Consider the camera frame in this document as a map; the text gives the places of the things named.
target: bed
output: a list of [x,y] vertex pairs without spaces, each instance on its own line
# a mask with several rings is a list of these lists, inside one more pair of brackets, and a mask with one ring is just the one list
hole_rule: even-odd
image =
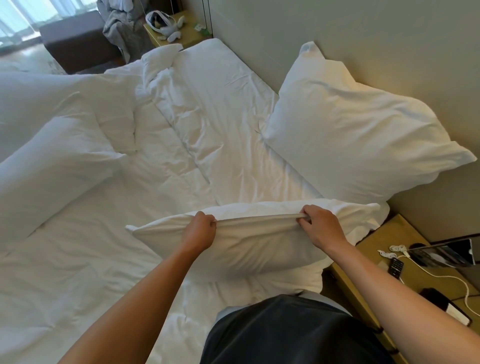
[[[55,363],[160,263],[126,225],[211,206],[322,197],[261,135],[279,96],[220,40],[163,61],[146,57],[107,72],[134,82],[136,151],[122,168],[1,256],[2,362]],[[381,203],[378,225],[387,214]],[[358,226],[347,238],[356,243],[368,232]],[[148,363],[199,362],[220,310],[320,292],[331,263],[229,281],[185,280]]]

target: marble floor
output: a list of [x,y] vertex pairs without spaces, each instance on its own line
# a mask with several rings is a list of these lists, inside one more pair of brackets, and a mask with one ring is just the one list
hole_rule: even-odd
[[66,74],[43,44],[0,56],[0,71]]

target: person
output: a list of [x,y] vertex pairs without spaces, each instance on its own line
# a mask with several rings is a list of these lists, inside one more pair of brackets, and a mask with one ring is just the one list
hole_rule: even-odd
[[[298,220],[362,294],[410,364],[479,363],[480,337],[381,270],[350,245],[330,211],[306,205]],[[108,309],[60,364],[145,363],[192,263],[215,237],[212,215],[198,212],[171,256]],[[393,363],[374,334],[345,310],[280,295],[220,318],[201,364]]]

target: person's left hand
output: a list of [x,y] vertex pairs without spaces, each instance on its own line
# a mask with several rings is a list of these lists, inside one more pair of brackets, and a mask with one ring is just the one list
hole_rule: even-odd
[[215,233],[215,217],[198,211],[183,232],[182,246],[200,254],[212,245]]

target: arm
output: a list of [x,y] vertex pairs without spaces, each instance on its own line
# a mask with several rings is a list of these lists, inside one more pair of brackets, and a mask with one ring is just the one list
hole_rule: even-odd
[[198,212],[176,252],[109,308],[59,364],[145,363],[185,275],[215,232],[215,218]]
[[380,269],[346,240],[328,210],[306,205],[299,219],[313,244],[351,279],[388,335],[411,364],[470,364],[480,358],[480,337]]

